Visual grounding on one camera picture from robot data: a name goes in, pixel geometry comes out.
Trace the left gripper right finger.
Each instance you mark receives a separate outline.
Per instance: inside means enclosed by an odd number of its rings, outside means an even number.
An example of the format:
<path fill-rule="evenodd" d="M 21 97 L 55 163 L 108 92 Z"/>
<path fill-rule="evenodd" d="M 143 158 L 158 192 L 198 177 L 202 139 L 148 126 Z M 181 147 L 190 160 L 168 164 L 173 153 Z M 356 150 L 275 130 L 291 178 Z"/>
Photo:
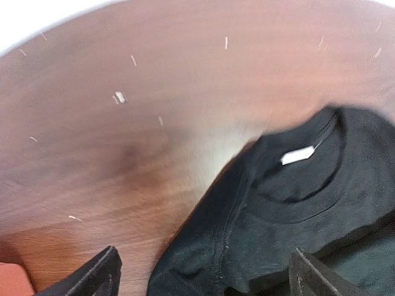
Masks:
<path fill-rule="evenodd" d="M 291 295 L 358 295 L 355 285 L 299 248 L 291 254 L 288 274 Z"/>

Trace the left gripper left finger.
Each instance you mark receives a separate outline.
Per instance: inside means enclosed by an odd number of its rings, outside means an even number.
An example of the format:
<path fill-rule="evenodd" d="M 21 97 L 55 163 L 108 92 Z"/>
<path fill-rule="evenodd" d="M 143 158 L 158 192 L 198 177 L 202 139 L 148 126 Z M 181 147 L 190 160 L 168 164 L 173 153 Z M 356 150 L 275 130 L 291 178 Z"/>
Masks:
<path fill-rule="evenodd" d="M 108 246 L 68 277 L 38 292 L 37 295 L 102 295 L 119 294 L 122 261 L 117 249 Z"/>

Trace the black t-shirt blue logo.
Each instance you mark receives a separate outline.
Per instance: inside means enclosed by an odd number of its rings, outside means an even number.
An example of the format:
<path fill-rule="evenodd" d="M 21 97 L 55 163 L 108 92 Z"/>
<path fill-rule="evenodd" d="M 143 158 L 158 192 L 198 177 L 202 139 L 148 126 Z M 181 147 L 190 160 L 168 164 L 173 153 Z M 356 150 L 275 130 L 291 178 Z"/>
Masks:
<path fill-rule="evenodd" d="M 288 295 L 294 249 L 372 295 L 394 294 L 394 125 L 325 107 L 261 136 L 162 254 L 148 295 Z"/>

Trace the orange plastic bin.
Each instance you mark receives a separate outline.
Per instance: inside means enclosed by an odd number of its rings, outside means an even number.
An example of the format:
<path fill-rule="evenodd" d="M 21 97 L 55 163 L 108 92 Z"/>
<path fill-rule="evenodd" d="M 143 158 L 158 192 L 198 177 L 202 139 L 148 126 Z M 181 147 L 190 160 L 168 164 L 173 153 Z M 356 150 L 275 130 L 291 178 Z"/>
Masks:
<path fill-rule="evenodd" d="M 31 296 L 35 294 L 27 272 L 17 264 L 1 263 L 1 296 Z"/>

